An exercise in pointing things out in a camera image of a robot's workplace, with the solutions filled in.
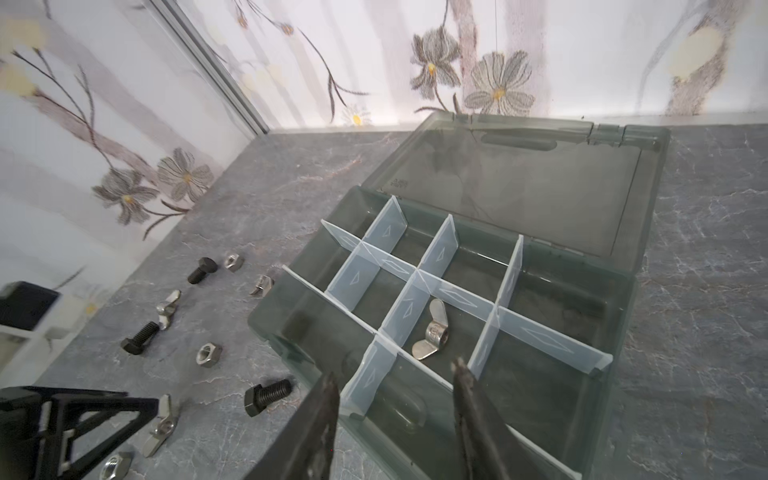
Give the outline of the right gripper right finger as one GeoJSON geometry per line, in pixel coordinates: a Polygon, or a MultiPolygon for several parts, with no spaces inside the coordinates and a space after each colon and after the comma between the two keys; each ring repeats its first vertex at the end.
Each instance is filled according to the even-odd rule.
{"type": "Polygon", "coordinates": [[[455,430],[465,479],[542,479],[463,359],[452,363],[455,430]]]}

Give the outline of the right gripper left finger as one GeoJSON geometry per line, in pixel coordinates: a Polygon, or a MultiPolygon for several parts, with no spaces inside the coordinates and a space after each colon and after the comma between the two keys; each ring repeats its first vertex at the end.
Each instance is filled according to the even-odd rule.
{"type": "Polygon", "coordinates": [[[244,479],[329,479],[339,401],[335,376],[322,375],[244,479]]]}

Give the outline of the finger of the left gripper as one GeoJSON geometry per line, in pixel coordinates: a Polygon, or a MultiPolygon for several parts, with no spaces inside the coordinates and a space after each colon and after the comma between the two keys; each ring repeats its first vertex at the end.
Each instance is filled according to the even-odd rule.
{"type": "Polygon", "coordinates": [[[81,479],[159,413],[156,398],[126,392],[6,387],[1,390],[1,477],[81,479]],[[74,442],[121,413],[136,417],[78,459],[74,442]]]}

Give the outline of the black hex bolt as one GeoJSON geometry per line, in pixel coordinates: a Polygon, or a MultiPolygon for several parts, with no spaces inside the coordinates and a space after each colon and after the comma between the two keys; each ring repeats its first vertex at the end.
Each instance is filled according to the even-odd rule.
{"type": "Polygon", "coordinates": [[[293,390],[289,379],[263,386],[252,386],[244,393],[244,409],[249,417],[255,417],[271,404],[288,397],[293,390]]]}

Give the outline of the silver wing nut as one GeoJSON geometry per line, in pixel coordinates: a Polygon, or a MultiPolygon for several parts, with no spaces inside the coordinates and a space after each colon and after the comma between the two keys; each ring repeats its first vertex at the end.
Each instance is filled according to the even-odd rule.
{"type": "Polygon", "coordinates": [[[412,355],[422,361],[440,351],[449,338],[449,323],[445,303],[434,298],[429,304],[432,320],[425,330],[422,340],[414,343],[411,349],[412,355]]]}

